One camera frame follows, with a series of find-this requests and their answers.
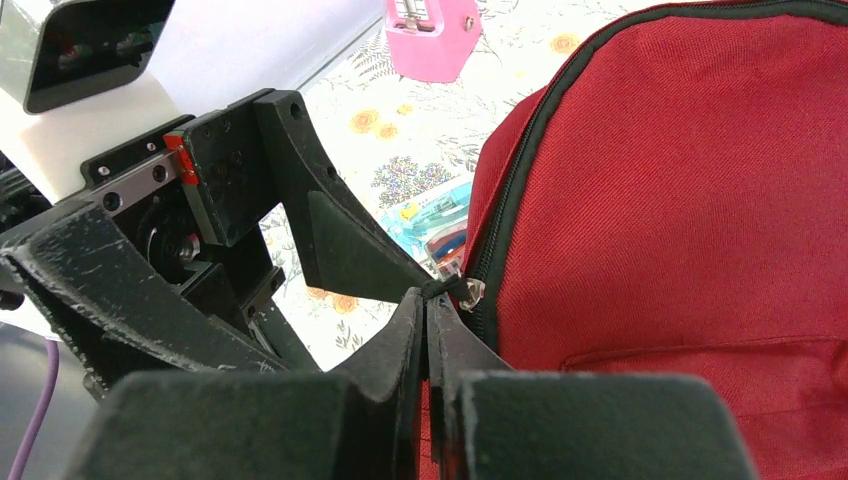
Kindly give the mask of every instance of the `red bag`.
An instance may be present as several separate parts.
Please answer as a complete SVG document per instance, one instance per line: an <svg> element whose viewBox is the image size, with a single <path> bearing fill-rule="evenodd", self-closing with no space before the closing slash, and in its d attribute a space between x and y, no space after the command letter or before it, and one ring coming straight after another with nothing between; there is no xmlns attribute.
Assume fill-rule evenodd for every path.
<svg viewBox="0 0 848 480"><path fill-rule="evenodd" d="M764 478L848 478L848 5L610 24L486 142L468 245L515 368L698 375Z"/></svg>

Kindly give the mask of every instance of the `black zipper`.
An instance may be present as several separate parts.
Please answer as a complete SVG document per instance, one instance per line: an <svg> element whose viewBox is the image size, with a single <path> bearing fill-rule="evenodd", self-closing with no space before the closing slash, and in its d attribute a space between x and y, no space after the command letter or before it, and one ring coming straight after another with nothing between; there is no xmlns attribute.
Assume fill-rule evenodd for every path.
<svg viewBox="0 0 848 480"><path fill-rule="evenodd" d="M805 6L811 8L807 12L799 12L796 9L792 8L785 8L776 12L768 12L765 11L764 8L770 6L788 7L790 5ZM842 11L833 14L834 12L831 10L831 7L837 7ZM577 80L577 76L579 76L579 73L586 68L586 65L588 65L589 60L591 59L591 56L594 54L594 52L598 48L603 46L604 43L609 41L614 35L618 34L620 31L623 31L624 29L629 28L633 25L638 25L653 20L659 20L665 17L696 17L699 16L696 15L697 13L703 12L705 10L756 11L752 12L752 15L749 17L727 15L706 18L753 19L794 13L816 18L828 23L836 23L839 25L848 26L848 16L846 16L845 14L845 12L848 11L848 5L833 0L764 0L761 2L751 3L704 3L695 5L662 5L619 18L618 20L613 21L606 27L597 31L585 42L583 42L583 44L571 55L571 58L569 58L568 62L563 66L563 68L560 69L557 75L553 78L549 88L545 92L545 95L542 97L541 102L534 110L533 115L530 117L530 121L527 123L527 127L524 129L524 132L521 136L521 141L518 145L518 148L516 149L515 156L513 156L512 161L510 163L509 172L500 192L500 197L498 198L498 203L495 207L495 211L490 217L488 228L486 229L486 233L484 235L482 249L474 260L473 268L468 269L469 272L466 272L466 279L469 282L482 282L485 290L479 300L475 300L475 302L469 304L469 308L467 308L467 310L470 310L470 314L463 315L464 317L466 317L465 323L468 328L472 332L474 332L475 335L481 338L494 351L497 352L496 300L499 293L498 291L500 290L500 283L502 281L502 278L496 277L502 277L503 275L502 270L504 267L503 264L506 263L506 254L508 249L508 243L510 240L509 237L512 235L512 229L515 225L515 216L517 214L517 211L511 212L513 217L510 219L511 225L508 226L509 231L505 232L503 231L504 212L506 211L507 206L510 204L510 202L520 201L520 196L524 193L523 184L526 180L526 175L524 176L524 178L519 178L518 172L523 171L524 173L529 174L529 166L530 164L532 164L533 159L535 158L535 152L532 152L532 155L527 155L526 151L531 138L533 138L534 135L537 133L536 124L539 121L541 113L548 112L550 114L548 115L545 124L541 125L542 129L544 129L546 127L547 120L550 120L550 117L556 110L555 108L551 109L550 102L554 100L558 105L562 99L562 96L568 90L568 87L570 87L570 84L567 85L564 89L557 87L559 87L559 84L566 79L570 80L571 83L574 83L574 81ZM595 41L598 39L604 40L600 44L595 44ZM575 72L572 71L572 68L575 66L575 64L578 64L578 62L578 66L580 68L577 72L577 76L574 76L573 74ZM541 136L539 136L539 138L537 138L536 140L537 142L535 142L536 145L534 146L538 147L538 142L541 142ZM513 190L513 185L516 182L516 179L520 180L521 182L520 191ZM492 262L495 256L495 252L499 250L498 247L501 247L501 252L498 252L500 268L497 271L492 272Z"/></svg>

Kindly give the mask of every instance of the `floral tablecloth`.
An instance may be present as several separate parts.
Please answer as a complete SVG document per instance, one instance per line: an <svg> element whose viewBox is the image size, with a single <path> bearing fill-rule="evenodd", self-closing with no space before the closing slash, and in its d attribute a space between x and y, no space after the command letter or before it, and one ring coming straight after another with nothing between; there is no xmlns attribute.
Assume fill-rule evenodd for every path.
<svg viewBox="0 0 848 480"><path fill-rule="evenodd" d="M594 31L651 0L478 0L483 36L452 84L402 78L385 34L304 92L339 175L366 208L408 200L473 172L483 142L513 106L547 83ZM287 281L275 296L318 364L329 369L387 322L393 304L308 288L279 208L262 222Z"/></svg>

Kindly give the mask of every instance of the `zipper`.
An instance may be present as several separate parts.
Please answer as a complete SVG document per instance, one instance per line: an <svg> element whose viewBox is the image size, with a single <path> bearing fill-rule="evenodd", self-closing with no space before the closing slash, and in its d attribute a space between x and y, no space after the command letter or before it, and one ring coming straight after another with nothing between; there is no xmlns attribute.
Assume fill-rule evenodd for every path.
<svg viewBox="0 0 848 480"><path fill-rule="evenodd" d="M489 269L492 264L492 257L494 255L498 237L501 234L502 220L504 216L504 210L506 209L507 199L510 196L510 190L512 188L512 184L515 181L516 174L520 170L524 162L532 162L533 157L524 158L524 152L527 149L527 144L530 141L531 134L536 127L536 123L539 120L540 112L543 110L543 107L551 101L553 97L553 92L555 90L555 86L560 83L563 78L571 72L571 68L574 66L574 63L578 58L581 57L581 54L584 53L588 48L590 48L591 43L598 36L603 35L609 32L611 29L614 29L617 25L620 25L623 22L632 21L636 17L645 16L649 14L653 14L658 10L667 9L670 11L679 12L681 10L741 10L741 9L751 9L751 8L760 8L769 5L780 5L787 3L808 3L808 4L818 4L824 6L832 6L839 7L841 9L848 8L848 5L844 3L840 3L834 0L763 0L760 2L710 2L710 3L695 3L688 5L657 5L652 8L648 8L646 10L642 10L639 12L634 12L629 15L625 15L612 23L609 23L606 27L598 30L593 33L589 38L587 38L580 47L571 55L568 61L560 68L559 72L554 76L551 83L548 85L545 94L542 96L542 100L539 102L539 105L533 111L533 114L530 116L530 120L527 123L527 126L522 133L521 140L518 144L518 148L516 149L515 155L512 157L512 161L509 166L509 172L507 173L506 181L503 184L503 187L500 191L500 196L498 198L498 203L495 207L495 211L490 217L488 228L483 235L483 246L480 250L479 255L474 260L473 268L468 269L468 276L465 277L466 284L468 285L469 291L471 292L471 300L467 302L461 302L460 307L465 312L468 312L470 315L464 315L466 320L466 326L474 332L479 338L481 338L490 348L497 352L497 325L496 323L496 297L498 292L492 291L494 289L490 288L489 297L486 297L485 289L486 284L491 283L491 279L489 277ZM674 13L669 13L669 16L675 16ZM633 25L638 25L643 22L636 22ZM565 92L560 95L560 98L557 101L562 99Z"/></svg>

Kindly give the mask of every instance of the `zipper slider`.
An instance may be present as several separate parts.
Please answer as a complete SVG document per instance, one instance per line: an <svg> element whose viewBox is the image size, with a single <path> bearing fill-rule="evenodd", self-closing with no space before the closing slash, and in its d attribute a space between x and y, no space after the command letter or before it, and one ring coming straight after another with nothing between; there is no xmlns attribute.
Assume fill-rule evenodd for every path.
<svg viewBox="0 0 848 480"><path fill-rule="evenodd" d="M466 312L470 312L477 306L478 303L480 303L480 299L483 298L483 294L486 291L486 284L483 283L482 280L477 280L476 278L466 278L465 285L468 287L470 298L459 302L459 308Z"/></svg>

